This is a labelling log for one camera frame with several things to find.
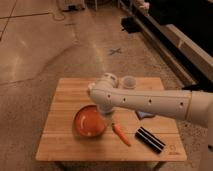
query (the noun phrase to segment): wooden table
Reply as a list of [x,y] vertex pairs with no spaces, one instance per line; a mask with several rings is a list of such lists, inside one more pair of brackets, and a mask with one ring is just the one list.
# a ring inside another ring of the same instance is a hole
[[[163,90],[159,78],[136,78],[137,90]],[[186,154],[173,119],[156,116],[139,121],[134,111],[116,108],[113,117],[123,126],[132,146],[126,146],[111,127],[103,136],[85,139],[72,128],[76,112],[93,104],[86,90],[95,78],[60,79],[36,154],[39,161],[185,161]],[[143,126],[165,142],[159,155],[135,139]]]

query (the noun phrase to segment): orange bowl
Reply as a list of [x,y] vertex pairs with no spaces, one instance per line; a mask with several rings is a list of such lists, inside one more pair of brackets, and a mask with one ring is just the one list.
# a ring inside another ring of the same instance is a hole
[[74,119],[76,131],[85,137],[96,137],[106,129],[106,123],[95,105],[81,108]]

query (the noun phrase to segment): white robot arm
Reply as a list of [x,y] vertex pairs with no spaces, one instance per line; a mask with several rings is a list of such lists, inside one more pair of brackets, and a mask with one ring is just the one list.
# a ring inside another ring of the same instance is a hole
[[107,115],[113,107],[144,111],[169,118],[186,120],[208,128],[207,144],[200,170],[213,168],[213,94],[191,91],[136,91],[117,88],[118,79],[106,73],[89,86],[89,95],[100,112]]

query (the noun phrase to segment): concrete floor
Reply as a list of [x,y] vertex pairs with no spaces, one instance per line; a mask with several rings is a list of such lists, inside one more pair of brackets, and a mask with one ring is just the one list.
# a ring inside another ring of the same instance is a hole
[[[113,4],[64,16],[55,0],[1,0],[0,18],[0,170],[59,170],[35,161],[35,153],[57,81],[61,77],[160,77],[166,89],[182,84],[141,33],[121,31],[125,13]],[[8,19],[0,19],[3,31]],[[110,54],[111,49],[121,53]],[[205,130],[178,122],[188,161],[161,170],[195,170]],[[144,170],[139,163],[71,163],[74,170]]]

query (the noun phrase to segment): orange carrot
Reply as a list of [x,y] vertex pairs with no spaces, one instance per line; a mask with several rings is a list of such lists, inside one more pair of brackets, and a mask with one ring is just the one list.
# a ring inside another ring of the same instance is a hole
[[120,125],[113,123],[112,129],[126,145],[131,146],[126,134],[123,132]]

